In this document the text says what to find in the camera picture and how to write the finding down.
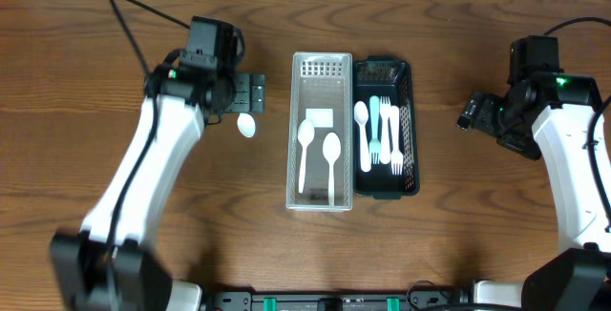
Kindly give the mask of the white plastic spoon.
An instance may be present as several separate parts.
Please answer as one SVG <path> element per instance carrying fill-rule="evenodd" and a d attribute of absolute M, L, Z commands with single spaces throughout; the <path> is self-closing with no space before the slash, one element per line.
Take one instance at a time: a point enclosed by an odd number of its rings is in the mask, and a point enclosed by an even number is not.
<path fill-rule="evenodd" d="M 237 126 L 240 133 L 247 138 L 253 137 L 256 133 L 257 125 L 251 114 L 240 113 L 237 119 Z"/>
<path fill-rule="evenodd" d="M 328 133 L 323 143 L 323 155 L 328 163 L 328 181 L 327 195 L 328 204 L 335 204 L 335 180 L 334 180 L 334 164 L 341 153 L 341 142 L 339 136 L 335 133 Z"/>
<path fill-rule="evenodd" d="M 367 140 L 366 125 L 369 120 L 369 112 L 363 101 L 358 101 L 354 105 L 354 120 L 359 128 L 359 162 L 361 171 L 367 173 L 371 169 L 369 145 Z"/>

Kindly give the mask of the white plastic spoon lowest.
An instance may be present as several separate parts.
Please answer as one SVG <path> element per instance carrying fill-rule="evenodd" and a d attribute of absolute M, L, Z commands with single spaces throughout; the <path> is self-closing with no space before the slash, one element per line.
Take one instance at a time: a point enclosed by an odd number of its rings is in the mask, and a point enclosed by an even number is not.
<path fill-rule="evenodd" d="M 306 179 L 306 153 L 307 147 L 313 141 L 315 134 L 314 125 L 309 119 L 305 119 L 298 129 L 297 138 L 302 146 L 302 155 L 300 161 L 298 192 L 301 194 L 305 188 Z"/>

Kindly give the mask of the white plastic fork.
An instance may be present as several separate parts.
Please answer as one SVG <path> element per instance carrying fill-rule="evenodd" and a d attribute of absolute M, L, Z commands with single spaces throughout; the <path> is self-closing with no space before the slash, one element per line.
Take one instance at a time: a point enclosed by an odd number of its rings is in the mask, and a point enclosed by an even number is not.
<path fill-rule="evenodd" d="M 378 125 L 380 119 L 380 99 L 373 95 L 369 98 L 369 115 L 371 140 L 369 142 L 369 153 L 372 165 L 380 163 L 381 143 L 378 139 Z"/>
<path fill-rule="evenodd" d="M 390 107 L 390 133 L 392 150 L 390 153 L 390 164 L 392 173 L 395 176 L 401 176 L 403 170 L 403 154 L 400 150 L 399 140 L 400 130 L 400 110 L 397 106 Z"/>

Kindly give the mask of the white plastic fork hidden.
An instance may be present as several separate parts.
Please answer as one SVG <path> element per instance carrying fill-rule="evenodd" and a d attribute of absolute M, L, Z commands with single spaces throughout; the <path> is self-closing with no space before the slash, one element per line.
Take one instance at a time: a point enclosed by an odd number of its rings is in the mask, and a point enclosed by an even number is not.
<path fill-rule="evenodd" d="M 381 97 L 380 116 L 381 116 L 381 121 L 382 121 L 380 162 L 382 164 L 389 164 L 390 163 L 390 133 L 389 133 L 390 98 L 388 96 Z"/>

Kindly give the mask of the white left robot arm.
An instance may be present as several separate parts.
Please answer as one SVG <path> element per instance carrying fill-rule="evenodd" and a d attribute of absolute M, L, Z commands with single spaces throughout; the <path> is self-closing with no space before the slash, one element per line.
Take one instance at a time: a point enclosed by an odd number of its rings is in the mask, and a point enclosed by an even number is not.
<path fill-rule="evenodd" d="M 166 201 L 210 114 L 260 113 L 262 74 L 158 65 L 145 76 L 137 130 L 79 231 L 50 243 L 68 310 L 205 310 L 200 285 L 175 280 L 154 255 Z"/>

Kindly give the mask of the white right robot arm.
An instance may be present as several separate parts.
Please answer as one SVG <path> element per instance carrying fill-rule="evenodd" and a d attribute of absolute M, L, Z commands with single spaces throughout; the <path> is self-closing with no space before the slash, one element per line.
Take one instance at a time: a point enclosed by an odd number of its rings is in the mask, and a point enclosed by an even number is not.
<path fill-rule="evenodd" d="M 543 159 L 558 221 L 558 255 L 523 282 L 474 285 L 478 309 L 607 310 L 610 307 L 610 160 L 591 77 L 534 73 L 505 96 L 476 92 L 457 125 Z"/>

